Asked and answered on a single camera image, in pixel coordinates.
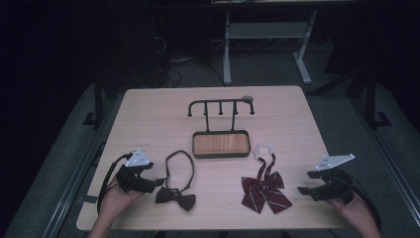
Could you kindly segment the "grey metal rail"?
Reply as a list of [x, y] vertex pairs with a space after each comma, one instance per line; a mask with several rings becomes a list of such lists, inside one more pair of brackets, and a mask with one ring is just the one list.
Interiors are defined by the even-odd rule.
[[370, 123], [368, 121], [365, 116], [365, 109], [358, 100], [352, 99], [351, 104], [385, 162], [390, 175], [394, 180], [395, 186], [404, 200], [408, 210], [417, 225], [420, 227], [420, 200], [415, 195], [413, 189], [394, 160], [393, 155], [379, 135], [378, 128], [380, 128], [380, 125], [376, 126], [374, 123]]
[[[107, 102], [103, 98], [103, 110]], [[42, 238], [57, 238], [68, 212], [78, 198], [79, 190], [89, 181], [85, 178], [97, 160], [107, 131], [100, 124], [98, 128], [83, 125], [89, 112], [94, 111], [94, 96], [82, 96], [76, 103], [53, 145], [44, 165], [46, 179], [45, 196], [51, 198], [51, 211], [47, 225], [42, 229]]]

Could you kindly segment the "person's left hand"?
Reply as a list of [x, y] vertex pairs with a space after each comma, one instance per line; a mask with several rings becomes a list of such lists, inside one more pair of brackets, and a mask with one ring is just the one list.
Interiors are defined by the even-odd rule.
[[118, 185], [118, 181], [113, 178], [106, 187], [98, 217], [113, 221], [143, 195], [138, 191], [124, 192]]

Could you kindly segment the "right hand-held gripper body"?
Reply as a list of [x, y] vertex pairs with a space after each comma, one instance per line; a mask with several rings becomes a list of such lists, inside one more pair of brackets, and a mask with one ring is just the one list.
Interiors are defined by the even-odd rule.
[[320, 163], [315, 167], [316, 171], [323, 171], [321, 180], [323, 185], [315, 187], [316, 192], [312, 194], [314, 200], [327, 200], [340, 198], [344, 203], [352, 199], [351, 188], [353, 183], [350, 176], [339, 169], [340, 165], [353, 160], [355, 156], [348, 154], [344, 156], [322, 156]]

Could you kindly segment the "white metal desk frame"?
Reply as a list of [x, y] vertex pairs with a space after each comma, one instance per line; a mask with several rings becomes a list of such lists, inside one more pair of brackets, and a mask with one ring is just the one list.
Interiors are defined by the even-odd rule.
[[223, 53], [223, 83], [232, 83], [230, 42], [232, 40], [300, 39], [300, 48], [293, 53], [294, 61], [304, 84], [312, 80], [304, 62], [304, 55], [314, 28], [317, 10], [312, 10], [306, 22], [235, 23], [226, 13]]

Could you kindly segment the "red striped bow tie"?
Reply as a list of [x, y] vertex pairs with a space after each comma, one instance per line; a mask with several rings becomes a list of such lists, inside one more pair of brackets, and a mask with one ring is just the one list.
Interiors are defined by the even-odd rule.
[[[262, 157], [262, 148], [267, 149], [271, 156], [271, 163]], [[292, 206], [292, 202], [284, 195], [284, 182], [279, 172], [272, 172], [276, 156], [273, 148], [267, 144], [257, 144], [254, 150], [255, 158], [262, 162], [258, 175], [255, 178], [242, 177], [244, 197], [242, 205], [261, 214], [265, 204], [274, 214]]]

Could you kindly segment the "black bow tie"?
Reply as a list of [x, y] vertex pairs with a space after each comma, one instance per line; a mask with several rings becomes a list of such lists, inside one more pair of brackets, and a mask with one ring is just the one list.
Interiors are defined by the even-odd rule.
[[[178, 154], [183, 154], [189, 160], [190, 165], [191, 165], [191, 176], [183, 189], [170, 188], [167, 183], [168, 179], [170, 178], [170, 170], [168, 166], [168, 161]], [[164, 186], [162, 186], [157, 192], [155, 203], [163, 204], [163, 203], [175, 201], [183, 210], [185, 210], [186, 212], [189, 212], [196, 203], [196, 195], [183, 194], [183, 192], [191, 188], [191, 184], [195, 175], [195, 166], [194, 166], [191, 156], [184, 150], [178, 150], [171, 153], [165, 159], [165, 172], [166, 172], [166, 180], [164, 182]]]

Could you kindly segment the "person's right hand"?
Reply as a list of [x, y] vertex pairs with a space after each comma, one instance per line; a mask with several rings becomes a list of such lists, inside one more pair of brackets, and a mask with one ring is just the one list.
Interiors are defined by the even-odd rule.
[[334, 207], [355, 229], [375, 228], [376, 223], [368, 205], [356, 194], [347, 203], [342, 203], [338, 198], [328, 199], [327, 203]]

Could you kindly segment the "black metal stand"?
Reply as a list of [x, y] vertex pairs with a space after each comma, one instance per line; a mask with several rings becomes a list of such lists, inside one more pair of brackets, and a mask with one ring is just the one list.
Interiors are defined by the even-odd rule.
[[377, 127], [388, 127], [391, 125], [383, 112], [375, 111], [375, 96], [376, 77], [374, 71], [370, 70], [367, 75], [365, 118], [373, 130]]
[[94, 89], [94, 111], [89, 112], [84, 121], [83, 125], [93, 126], [94, 128], [98, 128], [104, 118], [104, 110], [103, 110], [103, 86], [102, 80], [100, 76], [95, 78], [93, 83]]

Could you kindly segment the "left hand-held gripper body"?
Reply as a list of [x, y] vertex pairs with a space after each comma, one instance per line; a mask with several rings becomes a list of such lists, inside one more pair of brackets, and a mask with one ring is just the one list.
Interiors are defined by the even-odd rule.
[[121, 166], [116, 174], [118, 184], [124, 192], [152, 193], [155, 190], [155, 181], [143, 178], [143, 170], [140, 168], [140, 166], [147, 165], [149, 162], [150, 160], [141, 149], [128, 156], [128, 161]]

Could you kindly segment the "black hook rack wooden base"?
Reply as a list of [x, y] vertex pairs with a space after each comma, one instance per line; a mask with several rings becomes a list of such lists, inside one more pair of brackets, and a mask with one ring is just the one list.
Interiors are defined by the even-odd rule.
[[[210, 104], [218, 105], [218, 115], [224, 115], [224, 105], [230, 104], [231, 127], [228, 130], [212, 130], [210, 128]], [[195, 159], [246, 158], [251, 152], [251, 140], [247, 130], [237, 130], [236, 116], [239, 114], [238, 104], [245, 103], [250, 107], [250, 114], [255, 114], [254, 102], [247, 103], [242, 98], [201, 99], [189, 103], [187, 116], [193, 115], [195, 105], [203, 105], [205, 130], [192, 135], [192, 154]]]

